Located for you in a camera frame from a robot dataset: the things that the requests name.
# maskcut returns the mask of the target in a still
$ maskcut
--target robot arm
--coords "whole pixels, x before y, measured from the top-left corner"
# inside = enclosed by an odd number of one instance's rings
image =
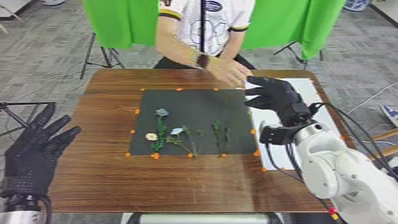
[[[82,131],[80,127],[75,127],[57,135],[71,117],[64,116],[46,125],[53,114],[55,104],[50,104],[5,152],[5,178],[0,193],[0,197],[5,198],[2,224],[43,223],[39,201],[46,205],[46,223],[51,222],[48,187],[62,152]]]
[[[259,87],[249,107],[277,112],[284,127],[261,128],[261,143],[295,144],[309,192],[330,199],[348,224],[398,224],[398,183],[329,128],[311,120],[309,108],[288,82],[249,77]]]
[[[350,224],[398,223],[398,183],[368,157],[346,148],[325,125],[311,124],[295,135],[302,177],[314,196],[330,199]]]

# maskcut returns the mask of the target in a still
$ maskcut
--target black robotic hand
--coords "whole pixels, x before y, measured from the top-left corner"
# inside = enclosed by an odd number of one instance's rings
[[[259,87],[245,90],[258,97],[245,102],[249,107],[274,110],[284,127],[304,124],[311,119],[307,105],[290,83],[279,79],[249,76],[247,81]]]
[[[11,197],[16,194],[46,196],[59,157],[82,132],[80,127],[75,127],[53,137],[71,121],[71,117],[64,116],[46,126],[53,113],[55,104],[50,104],[5,152],[2,197]]]

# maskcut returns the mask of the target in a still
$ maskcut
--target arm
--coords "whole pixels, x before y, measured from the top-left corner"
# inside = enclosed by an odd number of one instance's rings
[[[183,0],[179,2],[176,1],[174,4],[176,5],[171,5],[169,8],[163,5],[160,9],[156,27],[158,53],[179,64],[185,64],[194,68],[206,69],[215,78],[224,81],[229,86],[243,86],[247,76],[250,75],[250,70],[245,66],[234,60],[206,55],[178,39],[178,26],[183,16]],[[197,63],[199,57],[206,58],[206,63],[201,66]]]
[[[245,32],[231,31],[229,41],[220,54],[220,58],[234,59],[240,53],[243,40],[245,40]]]
[[[179,64],[199,68],[201,52],[178,40],[178,24],[179,21],[174,18],[158,17],[156,51]]]

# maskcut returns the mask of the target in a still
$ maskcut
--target human hand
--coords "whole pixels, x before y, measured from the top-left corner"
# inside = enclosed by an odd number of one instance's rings
[[[71,117],[64,116],[46,126],[53,113],[55,104],[50,104],[5,152],[2,197],[9,197],[14,194],[46,196],[59,157],[82,132],[80,127],[75,127],[51,137],[71,121]]]
[[[247,76],[252,76],[252,72],[233,59],[210,57],[206,70],[231,87],[243,87]]]
[[[245,90],[247,96],[258,95],[245,105],[261,110],[274,110],[286,127],[306,122],[311,113],[291,84],[279,79],[254,76],[247,77],[247,81],[259,87]]]

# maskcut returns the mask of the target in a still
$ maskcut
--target white flower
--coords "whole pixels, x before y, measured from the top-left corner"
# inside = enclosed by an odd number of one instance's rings
[[[174,128],[171,131],[171,135],[179,135],[183,133],[183,128]]]
[[[165,109],[158,109],[155,115],[160,116],[160,117],[167,117],[169,116],[169,111]]]
[[[146,140],[151,141],[151,142],[158,141],[158,135],[155,133],[147,133],[146,134]]]

